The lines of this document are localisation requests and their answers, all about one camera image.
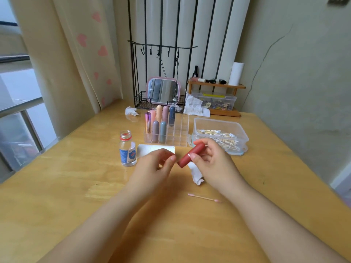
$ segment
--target mirror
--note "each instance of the mirror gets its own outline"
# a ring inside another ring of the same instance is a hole
[[[146,93],[152,104],[167,105],[179,100],[180,84],[173,78],[155,76],[147,81]]]

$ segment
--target crack in wall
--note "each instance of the crack in wall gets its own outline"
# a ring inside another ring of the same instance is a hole
[[[248,95],[250,94],[250,92],[251,92],[251,90],[252,90],[253,81],[255,80],[258,71],[261,69],[261,66],[262,66],[264,60],[266,59],[266,57],[267,57],[267,55],[268,55],[270,49],[271,49],[271,48],[273,47],[273,45],[276,44],[278,41],[280,41],[281,39],[285,38],[285,37],[291,32],[293,26],[294,26],[294,24],[291,25],[291,28],[290,28],[290,30],[289,30],[288,33],[286,33],[283,37],[280,37],[279,39],[277,39],[277,40],[276,40],[274,43],[272,43],[272,45],[268,48],[268,50],[267,50],[267,52],[266,52],[266,55],[263,57],[263,60],[262,60],[262,62],[261,62],[261,64],[260,64],[259,68],[257,69],[255,75],[253,76],[253,79],[252,79],[252,82],[251,82],[250,90],[248,91],[248,94],[246,95],[246,98],[245,98],[244,103],[243,103],[243,105],[242,105],[242,107],[241,107],[241,110],[243,110],[243,107],[244,107],[244,105],[245,105],[245,102],[246,102],[246,100],[248,99]]]

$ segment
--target hand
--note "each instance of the hand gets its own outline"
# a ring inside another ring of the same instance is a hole
[[[203,138],[194,144],[205,143],[206,155],[190,154],[193,163],[199,168],[205,180],[228,198],[229,193],[248,184],[240,175],[232,158],[213,139]]]
[[[158,149],[139,158],[126,189],[142,200],[150,197],[168,177],[175,161],[176,156],[166,149]]]

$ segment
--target plastic storage box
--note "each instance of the plastic storage box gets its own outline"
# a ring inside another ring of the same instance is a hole
[[[160,135],[153,135],[145,133],[145,143],[165,144],[169,146],[187,146],[187,139],[189,135],[189,115],[175,114],[174,126],[170,126],[167,122],[167,132],[165,142],[160,141]]]
[[[248,136],[242,126],[235,122],[195,118],[189,145],[194,147],[193,141],[205,137],[214,139],[231,155],[243,155],[248,150]]]
[[[233,110],[237,97],[216,92],[192,91],[191,95],[203,101],[202,107],[217,110]]]

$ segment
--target person's left hand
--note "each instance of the person's left hand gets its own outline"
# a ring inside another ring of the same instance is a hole
[[[138,159],[126,188],[141,199],[148,198],[168,177],[176,156],[166,149],[158,149]]]

